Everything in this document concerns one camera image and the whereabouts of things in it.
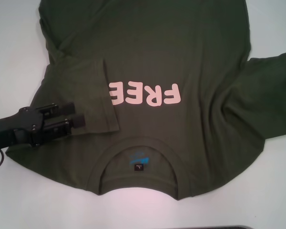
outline dark green shirt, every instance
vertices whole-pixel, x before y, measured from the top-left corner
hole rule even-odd
[[[50,64],[31,105],[75,102],[87,124],[9,148],[45,177],[182,199],[226,184],[286,135],[286,53],[247,61],[244,0],[42,0],[40,16]]]

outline clothing tag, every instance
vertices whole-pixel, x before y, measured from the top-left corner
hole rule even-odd
[[[143,166],[143,164],[135,164],[135,165],[134,165],[134,170],[135,170],[135,171],[144,171],[144,166]]]

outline black mechanical arm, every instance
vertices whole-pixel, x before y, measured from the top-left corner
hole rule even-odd
[[[74,103],[68,103],[62,108],[51,104],[40,108],[24,107],[13,116],[0,119],[0,152],[2,154],[0,165],[4,159],[2,148],[17,144],[30,144],[32,147],[37,147],[56,138],[71,135],[72,128],[85,126],[82,114],[56,123],[45,123],[47,119],[74,113]]]

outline blue printed logo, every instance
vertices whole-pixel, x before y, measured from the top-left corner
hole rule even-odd
[[[130,165],[133,165],[133,164],[148,164],[148,161],[149,161],[149,157],[145,157],[145,158],[141,158],[145,156],[145,153],[144,152],[135,152],[134,155],[131,155],[130,158],[131,158],[131,161],[130,161]]]

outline black cable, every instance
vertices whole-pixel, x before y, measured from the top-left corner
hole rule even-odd
[[[1,153],[1,161],[0,161],[0,166],[1,166],[4,160],[4,153],[1,149],[0,149],[0,153]]]

